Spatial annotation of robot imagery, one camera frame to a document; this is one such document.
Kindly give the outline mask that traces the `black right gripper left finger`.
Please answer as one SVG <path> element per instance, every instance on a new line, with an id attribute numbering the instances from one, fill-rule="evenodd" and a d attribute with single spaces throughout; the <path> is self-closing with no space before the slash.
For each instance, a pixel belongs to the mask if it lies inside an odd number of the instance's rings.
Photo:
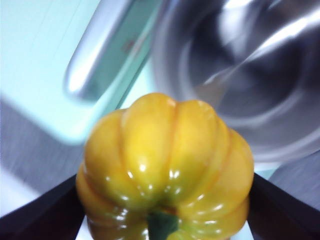
<path id="1" fill-rule="evenodd" d="M 84 209 L 73 175 L 37 199 L 0 218 L 2 240 L 74 240 Z"/>

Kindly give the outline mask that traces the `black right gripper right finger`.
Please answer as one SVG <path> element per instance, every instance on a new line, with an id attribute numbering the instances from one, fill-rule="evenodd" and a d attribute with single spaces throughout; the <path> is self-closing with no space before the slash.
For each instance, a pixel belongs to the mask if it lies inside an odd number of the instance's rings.
<path id="1" fill-rule="evenodd" d="M 318 240 L 320 211 L 257 173 L 249 193 L 248 225 L 255 240 Z"/>

